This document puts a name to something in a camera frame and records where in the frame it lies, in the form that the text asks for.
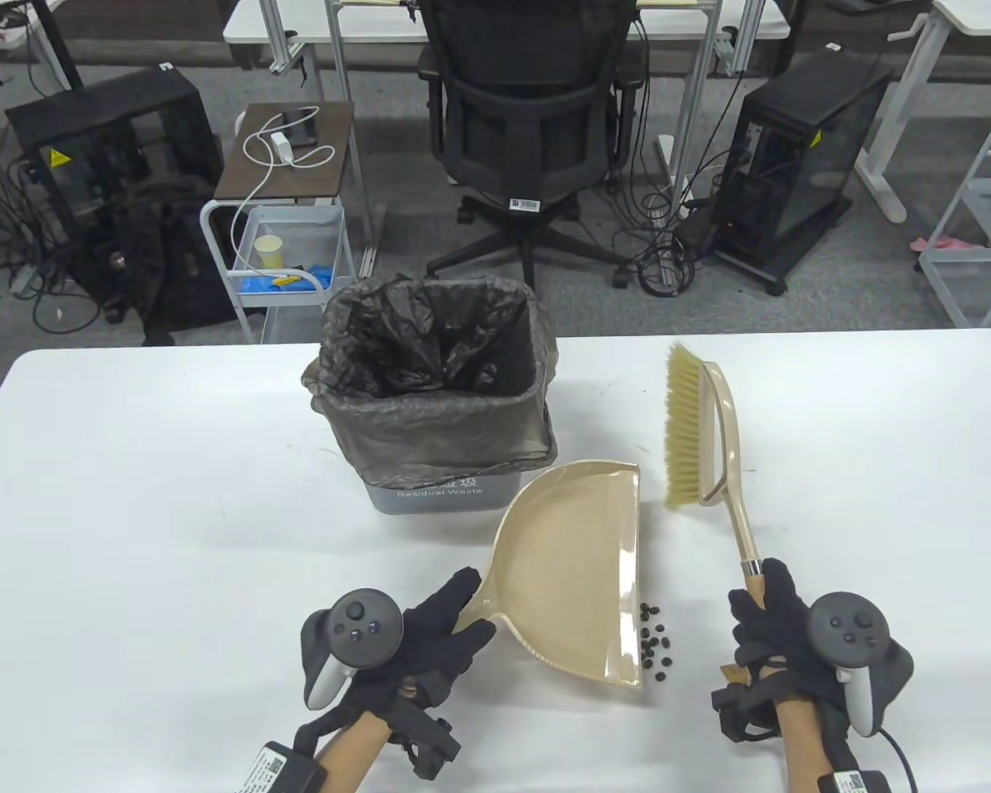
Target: beige dustpan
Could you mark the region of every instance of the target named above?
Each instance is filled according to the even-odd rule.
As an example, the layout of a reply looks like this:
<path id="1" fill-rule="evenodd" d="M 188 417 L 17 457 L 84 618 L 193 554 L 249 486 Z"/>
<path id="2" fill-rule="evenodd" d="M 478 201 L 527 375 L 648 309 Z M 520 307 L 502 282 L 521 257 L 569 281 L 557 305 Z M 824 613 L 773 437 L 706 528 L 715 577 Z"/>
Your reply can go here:
<path id="1" fill-rule="evenodd" d="M 500 619 L 553 667 L 640 687 L 638 479 L 638 465 L 585 460 L 523 488 L 457 630 Z"/>

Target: black garbage bag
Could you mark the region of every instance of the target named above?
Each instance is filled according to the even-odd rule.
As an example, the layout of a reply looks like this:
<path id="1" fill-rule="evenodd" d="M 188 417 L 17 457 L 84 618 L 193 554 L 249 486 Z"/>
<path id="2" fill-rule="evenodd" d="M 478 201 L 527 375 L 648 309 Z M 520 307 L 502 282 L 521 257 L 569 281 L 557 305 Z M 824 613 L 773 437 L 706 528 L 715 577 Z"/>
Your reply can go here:
<path id="1" fill-rule="evenodd" d="M 372 487 L 545 468 L 555 335 L 523 283 L 366 280 L 333 295 L 301 382 Z"/>

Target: hand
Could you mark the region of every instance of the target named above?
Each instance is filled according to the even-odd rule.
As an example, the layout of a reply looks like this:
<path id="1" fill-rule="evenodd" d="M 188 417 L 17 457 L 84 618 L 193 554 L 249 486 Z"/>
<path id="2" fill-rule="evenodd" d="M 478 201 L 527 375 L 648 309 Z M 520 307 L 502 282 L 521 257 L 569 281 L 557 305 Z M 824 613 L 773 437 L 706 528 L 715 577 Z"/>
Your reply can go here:
<path id="1" fill-rule="evenodd" d="M 463 567 L 423 604 L 405 611 L 404 638 L 395 656 L 378 668 L 356 672 L 341 702 L 307 725 L 311 740 L 355 724 L 364 711 L 382 718 L 398 696 L 406 677 L 437 672 L 445 677 L 449 686 L 454 683 L 470 668 L 473 657 L 496 635 L 496 627 L 489 620 L 477 620 L 458 634 L 451 632 L 458 613 L 480 585 L 481 575 L 477 570 Z M 439 704 L 417 697 L 414 701 L 423 707 Z"/>
<path id="2" fill-rule="evenodd" d="M 737 620 L 734 657 L 752 673 L 753 680 L 767 677 L 771 669 L 784 668 L 793 677 L 794 689 L 803 696 L 824 699 L 843 709 L 844 690 L 831 665 L 812 649 L 808 639 L 808 606 L 800 600 L 789 568 L 779 559 L 763 563 L 765 609 L 744 589 L 730 592 L 730 613 Z"/>

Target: pink cloth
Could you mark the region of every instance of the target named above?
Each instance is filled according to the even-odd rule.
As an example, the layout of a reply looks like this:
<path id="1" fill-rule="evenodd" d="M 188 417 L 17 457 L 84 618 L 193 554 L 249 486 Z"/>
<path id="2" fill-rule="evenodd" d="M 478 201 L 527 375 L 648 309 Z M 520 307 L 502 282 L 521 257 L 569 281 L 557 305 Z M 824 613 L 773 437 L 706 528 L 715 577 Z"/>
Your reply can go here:
<path id="1" fill-rule="evenodd" d="M 928 240 L 923 240 L 921 237 L 918 237 L 915 241 L 910 243 L 910 249 L 913 250 L 915 254 L 919 254 L 925 250 L 925 248 L 928 248 L 928 245 Z M 956 240 L 953 237 L 948 237 L 948 235 L 942 235 L 941 238 L 936 241 L 935 245 L 935 249 L 937 250 L 972 250 L 978 248 L 979 245 L 972 245 L 971 242 Z"/>

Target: paper cup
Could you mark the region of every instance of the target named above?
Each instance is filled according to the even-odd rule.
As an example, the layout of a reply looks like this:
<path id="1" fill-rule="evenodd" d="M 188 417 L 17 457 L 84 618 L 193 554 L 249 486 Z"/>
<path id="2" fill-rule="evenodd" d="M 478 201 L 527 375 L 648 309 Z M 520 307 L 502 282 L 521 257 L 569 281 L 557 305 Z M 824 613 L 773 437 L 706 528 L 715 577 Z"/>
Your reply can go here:
<path id="1" fill-rule="evenodd" d="M 261 235 L 254 241 L 254 250 L 261 257 L 265 269 L 282 269 L 283 238 L 274 234 Z"/>

